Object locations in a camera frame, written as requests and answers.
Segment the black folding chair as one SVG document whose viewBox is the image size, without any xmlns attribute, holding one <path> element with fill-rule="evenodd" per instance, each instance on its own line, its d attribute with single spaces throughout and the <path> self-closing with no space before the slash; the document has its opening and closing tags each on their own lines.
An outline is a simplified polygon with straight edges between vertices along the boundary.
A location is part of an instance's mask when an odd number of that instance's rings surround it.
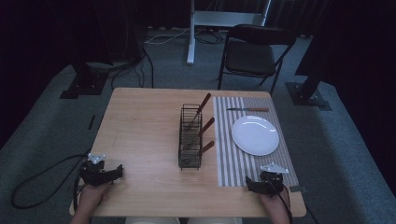
<svg viewBox="0 0 396 224">
<path fill-rule="evenodd" d="M 218 89 L 223 76 L 261 78 L 273 77 L 270 93 L 274 92 L 285 56 L 296 42 L 294 32 L 276 27 L 238 24 L 225 39 L 218 75 Z"/>
</svg>

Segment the person's right hand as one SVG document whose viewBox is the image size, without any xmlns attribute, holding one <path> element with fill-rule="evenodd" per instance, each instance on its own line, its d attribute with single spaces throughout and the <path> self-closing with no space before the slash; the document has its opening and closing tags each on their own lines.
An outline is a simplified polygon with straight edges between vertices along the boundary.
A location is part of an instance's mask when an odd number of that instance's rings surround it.
<svg viewBox="0 0 396 224">
<path fill-rule="evenodd" d="M 259 195 L 259 199 L 264 207 L 268 217 L 289 217 L 288 209 L 290 208 L 289 193 L 287 189 L 283 189 L 278 196 L 268 197 Z"/>
</svg>

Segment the wooden-handled knife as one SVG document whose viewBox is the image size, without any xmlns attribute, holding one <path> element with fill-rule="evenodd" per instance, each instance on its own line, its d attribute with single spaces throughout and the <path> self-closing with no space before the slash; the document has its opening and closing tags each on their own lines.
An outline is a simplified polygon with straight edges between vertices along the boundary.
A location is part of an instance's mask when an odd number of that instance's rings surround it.
<svg viewBox="0 0 396 224">
<path fill-rule="evenodd" d="M 269 112 L 269 108 L 267 107 L 259 107 L 259 108 L 248 108 L 248 107 L 233 107 L 227 108 L 227 111 L 255 111 L 255 112 Z"/>
</svg>

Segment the white round plate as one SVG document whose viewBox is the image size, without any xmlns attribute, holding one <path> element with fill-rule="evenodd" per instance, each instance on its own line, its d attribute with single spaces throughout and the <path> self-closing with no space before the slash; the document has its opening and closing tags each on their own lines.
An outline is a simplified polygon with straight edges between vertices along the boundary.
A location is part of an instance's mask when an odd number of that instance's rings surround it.
<svg viewBox="0 0 396 224">
<path fill-rule="evenodd" d="M 244 116 L 233 123 L 232 138 L 244 152 L 265 156 L 279 145 L 279 133 L 268 120 L 257 116 Z"/>
</svg>

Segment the grey striped placemat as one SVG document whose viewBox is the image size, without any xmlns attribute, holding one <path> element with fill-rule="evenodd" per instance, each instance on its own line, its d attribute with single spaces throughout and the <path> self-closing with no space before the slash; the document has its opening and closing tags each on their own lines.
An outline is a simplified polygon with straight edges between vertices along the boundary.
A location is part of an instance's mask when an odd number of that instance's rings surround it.
<svg viewBox="0 0 396 224">
<path fill-rule="evenodd" d="M 272 162 L 289 170 L 287 174 L 283 174 L 283 182 L 286 186 L 291 187 L 299 184 L 281 131 L 276 109 L 270 98 L 216 96 L 213 98 L 213 106 L 218 182 L 221 187 L 244 187 L 246 176 L 257 181 L 260 179 L 260 167 Z M 267 107 L 269 112 L 226 110 L 233 107 Z M 279 133 L 279 145 L 274 152 L 265 156 L 254 156 L 247 154 L 235 144 L 232 138 L 233 123 L 244 116 L 264 118 L 276 127 Z"/>
</svg>

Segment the person's left hand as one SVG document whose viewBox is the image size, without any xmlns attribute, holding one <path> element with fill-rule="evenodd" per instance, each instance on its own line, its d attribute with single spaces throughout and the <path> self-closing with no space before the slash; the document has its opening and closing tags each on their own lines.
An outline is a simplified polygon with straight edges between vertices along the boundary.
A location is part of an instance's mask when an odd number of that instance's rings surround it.
<svg viewBox="0 0 396 224">
<path fill-rule="evenodd" d="M 96 209 L 106 191 L 111 187 L 111 183 L 105 183 L 99 187 L 87 185 L 80 193 L 78 210 L 76 214 L 90 216 Z"/>
</svg>

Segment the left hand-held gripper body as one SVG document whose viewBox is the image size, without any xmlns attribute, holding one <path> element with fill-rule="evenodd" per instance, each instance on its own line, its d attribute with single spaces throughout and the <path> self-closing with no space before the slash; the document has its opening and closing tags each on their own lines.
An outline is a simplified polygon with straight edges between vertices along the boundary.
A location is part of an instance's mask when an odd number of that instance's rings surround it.
<svg viewBox="0 0 396 224">
<path fill-rule="evenodd" d="M 105 157 L 104 154 L 94 155 L 90 153 L 87 160 L 82 163 L 79 175 L 85 184 L 98 187 L 109 182 L 104 170 Z"/>
</svg>

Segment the black stand with base plate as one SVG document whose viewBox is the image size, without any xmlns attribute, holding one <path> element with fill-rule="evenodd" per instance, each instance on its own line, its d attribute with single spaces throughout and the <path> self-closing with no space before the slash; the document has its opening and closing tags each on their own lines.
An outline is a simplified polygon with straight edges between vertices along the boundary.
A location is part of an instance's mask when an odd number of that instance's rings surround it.
<svg viewBox="0 0 396 224">
<path fill-rule="evenodd" d="M 80 95 L 101 95 L 108 73 L 93 72 L 86 63 L 72 63 L 76 75 L 61 99 L 77 99 Z"/>
<path fill-rule="evenodd" d="M 327 50 L 323 42 L 314 37 L 301 59 L 296 76 L 306 76 L 303 83 L 287 82 L 286 86 L 294 105 L 316 106 L 320 110 L 331 111 L 329 103 L 318 91 L 318 85 L 325 77 Z"/>
</svg>

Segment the wooden-handled fork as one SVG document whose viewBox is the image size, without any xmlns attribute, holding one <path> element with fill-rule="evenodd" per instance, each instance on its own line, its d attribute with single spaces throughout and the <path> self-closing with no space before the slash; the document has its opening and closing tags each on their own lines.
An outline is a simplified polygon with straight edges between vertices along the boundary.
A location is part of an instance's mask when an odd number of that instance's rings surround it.
<svg viewBox="0 0 396 224">
<path fill-rule="evenodd" d="M 191 122 L 189 123 L 189 125 L 186 126 L 187 130 L 189 130 L 189 129 L 192 128 L 192 126 L 193 126 L 193 124 L 194 124 L 196 118 L 201 114 L 202 110 L 204 109 L 205 105 L 206 105 L 207 102 L 209 101 L 210 97 L 211 97 L 211 93 L 209 92 L 209 93 L 206 95 L 205 99 L 200 103 L 200 105 L 199 105 L 199 107 L 198 107 L 198 109 L 197 109 L 197 111 L 196 111 L 196 114 L 195 114 L 194 118 L 191 120 Z"/>
<path fill-rule="evenodd" d="M 193 145 L 195 144 L 195 142 L 201 138 L 204 134 L 205 131 L 208 130 L 208 128 L 215 122 L 215 118 L 211 118 L 205 125 L 203 128 L 201 128 L 201 130 L 198 132 L 198 134 L 186 145 L 184 146 L 182 149 L 183 150 L 188 150 L 191 149 L 193 147 Z"/>
<path fill-rule="evenodd" d="M 202 155 L 215 145 L 213 141 L 204 147 L 197 146 L 191 149 L 182 149 L 179 151 L 179 165 L 181 167 L 200 167 Z"/>
</svg>

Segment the white metal desk frame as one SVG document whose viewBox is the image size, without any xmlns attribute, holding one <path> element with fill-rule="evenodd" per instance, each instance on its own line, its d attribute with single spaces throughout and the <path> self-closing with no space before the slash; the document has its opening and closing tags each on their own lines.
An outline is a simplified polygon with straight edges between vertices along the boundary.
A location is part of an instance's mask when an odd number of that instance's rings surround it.
<svg viewBox="0 0 396 224">
<path fill-rule="evenodd" d="M 212 27 L 234 27 L 237 24 L 253 24 L 264 26 L 272 0 L 264 0 L 263 10 L 261 13 L 243 13 L 243 12 L 223 12 L 196 10 L 195 0 L 191 0 L 190 13 L 190 40 L 187 54 L 187 65 L 194 64 L 195 57 L 195 27 L 212 26 Z"/>
</svg>

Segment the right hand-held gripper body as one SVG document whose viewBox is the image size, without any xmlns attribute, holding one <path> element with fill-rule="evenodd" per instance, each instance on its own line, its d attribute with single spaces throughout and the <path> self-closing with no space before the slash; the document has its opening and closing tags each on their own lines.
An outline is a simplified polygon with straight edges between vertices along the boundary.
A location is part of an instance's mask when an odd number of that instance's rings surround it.
<svg viewBox="0 0 396 224">
<path fill-rule="evenodd" d="M 270 163 L 260 167 L 259 193 L 273 197 L 283 190 L 283 174 L 289 170 L 278 164 Z"/>
</svg>

